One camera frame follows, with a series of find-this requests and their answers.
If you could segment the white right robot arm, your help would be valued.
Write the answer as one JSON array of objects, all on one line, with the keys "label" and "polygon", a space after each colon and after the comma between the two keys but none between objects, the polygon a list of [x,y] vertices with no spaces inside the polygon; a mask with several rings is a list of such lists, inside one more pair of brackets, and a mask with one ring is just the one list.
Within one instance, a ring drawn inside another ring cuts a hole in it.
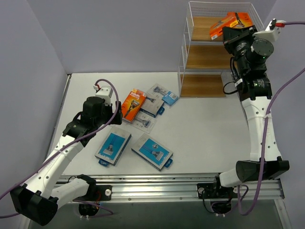
[{"label": "white right robot arm", "polygon": [[202,198],[232,198],[234,187],[246,182],[274,179],[289,170],[278,149],[271,101],[274,98],[267,77],[266,60],[274,52],[274,26],[258,32],[255,26],[242,29],[223,27],[223,44],[231,57],[235,87],[244,109],[250,134],[250,158],[237,161],[235,167],[215,177],[212,184],[198,188]]}]

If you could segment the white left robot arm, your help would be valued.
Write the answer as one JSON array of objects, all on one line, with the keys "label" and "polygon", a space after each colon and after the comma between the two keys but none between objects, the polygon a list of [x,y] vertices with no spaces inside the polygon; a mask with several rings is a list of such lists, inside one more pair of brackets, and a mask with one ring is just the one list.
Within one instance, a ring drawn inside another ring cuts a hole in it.
[{"label": "white left robot arm", "polygon": [[71,182],[55,187],[59,177],[72,159],[81,152],[97,131],[109,124],[122,123],[121,102],[116,109],[105,99],[91,96],[83,103],[83,109],[67,124],[56,147],[42,167],[10,191],[15,210],[41,226],[47,225],[59,208],[77,199],[96,197],[96,180],[81,174]]}]

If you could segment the orange Gillette box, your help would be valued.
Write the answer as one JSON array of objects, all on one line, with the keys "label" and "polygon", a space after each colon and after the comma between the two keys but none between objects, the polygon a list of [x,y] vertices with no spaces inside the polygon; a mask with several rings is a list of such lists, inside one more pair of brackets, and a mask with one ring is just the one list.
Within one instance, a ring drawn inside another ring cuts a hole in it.
[{"label": "orange Gillette box", "polygon": [[212,40],[220,37],[223,34],[223,28],[234,28],[238,24],[238,19],[234,12],[229,12],[227,15],[210,27],[209,35]]},{"label": "orange Gillette box", "polygon": [[133,89],[122,104],[123,120],[132,123],[145,100],[145,92]]},{"label": "orange Gillette box", "polygon": [[237,24],[234,26],[235,28],[241,29],[253,26],[253,22],[246,12],[235,12],[235,17],[237,20]]}]

